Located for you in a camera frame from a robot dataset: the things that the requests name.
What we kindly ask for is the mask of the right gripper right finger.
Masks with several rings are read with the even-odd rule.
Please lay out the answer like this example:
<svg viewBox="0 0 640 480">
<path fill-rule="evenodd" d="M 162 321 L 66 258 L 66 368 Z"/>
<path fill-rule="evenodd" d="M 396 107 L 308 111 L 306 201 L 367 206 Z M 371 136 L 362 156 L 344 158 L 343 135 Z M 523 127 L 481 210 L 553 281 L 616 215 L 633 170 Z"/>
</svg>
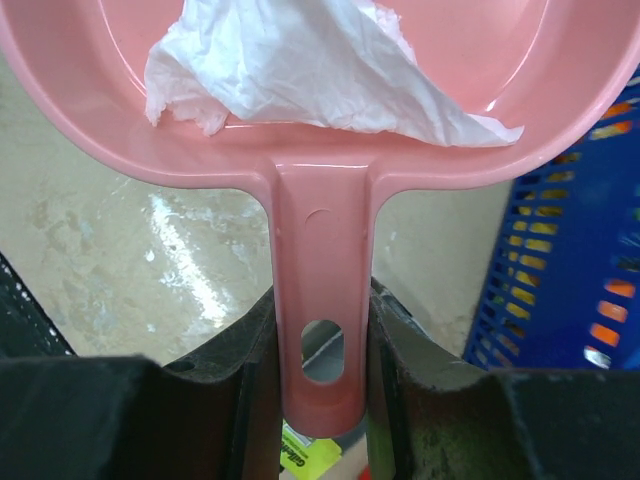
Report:
<svg viewBox="0 0 640 480">
<path fill-rule="evenodd" d="M 492 478 L 490 378 L 435 343 L 378 280 L 371 282 L 367 393 L 373 478 Z"/>
</svg>

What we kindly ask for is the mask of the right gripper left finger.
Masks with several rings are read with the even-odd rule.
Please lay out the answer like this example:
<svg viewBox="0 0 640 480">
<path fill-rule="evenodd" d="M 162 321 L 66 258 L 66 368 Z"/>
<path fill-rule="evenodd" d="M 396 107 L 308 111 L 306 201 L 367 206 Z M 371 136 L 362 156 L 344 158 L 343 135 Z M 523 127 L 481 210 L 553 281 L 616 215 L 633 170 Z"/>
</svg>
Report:
<svg viewBox="0 0 640 480">
<path fill-rule="evenodd" d="M 187 432 L 213 479 L 276 479 L 280 473 L 280 370 L 274 292 L 231 326 L 165 369 L 204 389 Z"/>
</svg>

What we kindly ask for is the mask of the paper scrap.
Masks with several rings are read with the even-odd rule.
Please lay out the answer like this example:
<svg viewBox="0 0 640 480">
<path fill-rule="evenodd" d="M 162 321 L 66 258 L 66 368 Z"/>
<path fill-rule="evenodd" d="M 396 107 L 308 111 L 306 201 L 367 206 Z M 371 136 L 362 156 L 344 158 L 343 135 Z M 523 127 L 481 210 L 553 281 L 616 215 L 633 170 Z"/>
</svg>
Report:
<svg viewBox="0 0 640 480">
<path fill-rule="evenodd" d="M 418 67 L 398 15 L 372 1 L 188 1 L 150 49 L 145 114 L 391 132 L 502 147 L 522 129 L 464 111 Z"/>
</svg>

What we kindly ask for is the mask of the pink dustpan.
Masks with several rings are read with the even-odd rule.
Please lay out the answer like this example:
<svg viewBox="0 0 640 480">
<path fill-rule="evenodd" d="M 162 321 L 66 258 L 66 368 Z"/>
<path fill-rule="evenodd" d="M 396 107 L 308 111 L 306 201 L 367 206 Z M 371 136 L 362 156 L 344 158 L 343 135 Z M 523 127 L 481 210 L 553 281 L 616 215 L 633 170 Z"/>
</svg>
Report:
<svg viewBox="0 0 640 480">
<path fill-rule="evenodd" d="M 284 415 L 332 437 L 365 410 L 374 226 L 406 190 L 510 180 L 597 122 L 639 62 L 635 1 L 396 1 L 427 76 L 465 110 L 524 132 L 461 149 L 390 133 L 235 122 L 205 137 L 143 113 L 148 51 L 178 1 L 5 1 L 1 48 L 48 120 L 108 167 L 174 188 L 235 188 L 269 218 Z"/>
</svg>

